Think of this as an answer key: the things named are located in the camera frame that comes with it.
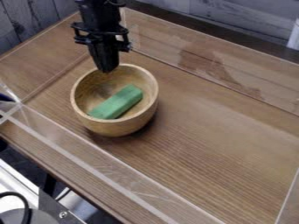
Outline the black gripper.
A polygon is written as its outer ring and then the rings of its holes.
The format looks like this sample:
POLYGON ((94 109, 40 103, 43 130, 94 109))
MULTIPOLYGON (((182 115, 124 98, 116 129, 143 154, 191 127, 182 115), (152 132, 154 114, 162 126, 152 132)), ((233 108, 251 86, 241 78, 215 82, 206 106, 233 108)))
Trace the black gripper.
POLYGON ((119 65, 119 51, 131 50, 128 29, 120 24, 120 9, 126 6, 122 0, 75 0, 82 17, 74 22, 75 42, 88 45, 90 55, 100 71, 110 73, 119 65), (99 48, 94 44, 104 43, 104 68, 99 48))

